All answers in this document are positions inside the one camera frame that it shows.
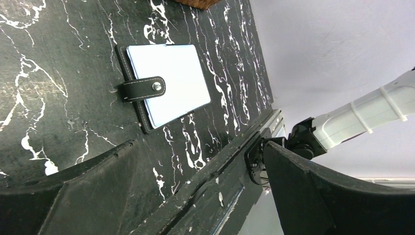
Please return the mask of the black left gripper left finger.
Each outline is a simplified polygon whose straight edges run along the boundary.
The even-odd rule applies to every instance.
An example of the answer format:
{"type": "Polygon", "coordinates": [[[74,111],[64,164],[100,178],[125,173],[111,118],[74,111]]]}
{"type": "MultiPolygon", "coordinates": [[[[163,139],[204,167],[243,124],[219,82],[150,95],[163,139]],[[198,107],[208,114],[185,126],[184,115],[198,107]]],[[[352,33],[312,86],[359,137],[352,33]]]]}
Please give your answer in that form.
{"type": "Polygon", "coordinates": [[[3,235],[116,235],[138,162],[129,140],[58,173],[0,191],[3,235]]]}

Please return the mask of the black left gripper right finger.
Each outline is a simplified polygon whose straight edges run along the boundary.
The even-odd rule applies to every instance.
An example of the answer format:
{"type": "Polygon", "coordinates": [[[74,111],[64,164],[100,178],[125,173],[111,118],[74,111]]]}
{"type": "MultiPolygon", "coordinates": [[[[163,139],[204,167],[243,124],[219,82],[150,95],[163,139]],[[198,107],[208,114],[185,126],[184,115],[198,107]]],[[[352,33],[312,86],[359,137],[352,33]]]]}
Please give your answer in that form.
{"type": "Polygon", "coordinates": [[[264,162],[286,235],[412,235],[415,193],[356,179],[268,142],[264,162]]]}

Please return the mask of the black leather card holder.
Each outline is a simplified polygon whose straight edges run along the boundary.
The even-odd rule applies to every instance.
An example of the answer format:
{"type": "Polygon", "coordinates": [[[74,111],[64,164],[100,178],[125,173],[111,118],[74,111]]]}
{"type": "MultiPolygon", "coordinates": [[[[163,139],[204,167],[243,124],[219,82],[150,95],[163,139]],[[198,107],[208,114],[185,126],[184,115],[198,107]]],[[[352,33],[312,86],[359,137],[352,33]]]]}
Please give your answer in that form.
{"type": "Polygon", "coordinates": [[[116,46],[125,81],[124,102],[133,103],[144,133],[211,103],[195,45],[116,46]]]}

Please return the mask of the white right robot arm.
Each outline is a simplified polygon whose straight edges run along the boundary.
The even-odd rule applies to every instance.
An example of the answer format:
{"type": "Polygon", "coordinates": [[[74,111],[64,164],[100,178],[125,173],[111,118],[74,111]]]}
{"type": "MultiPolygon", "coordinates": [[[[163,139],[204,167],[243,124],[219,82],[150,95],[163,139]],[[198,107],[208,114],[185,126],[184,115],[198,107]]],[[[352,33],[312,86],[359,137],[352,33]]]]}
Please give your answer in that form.
{"type": "Polygon", "coordinates": [[[415,113],[415,70],[336,110],[297,123],[284,146],[308,160],[389,122],[415,113]]]}

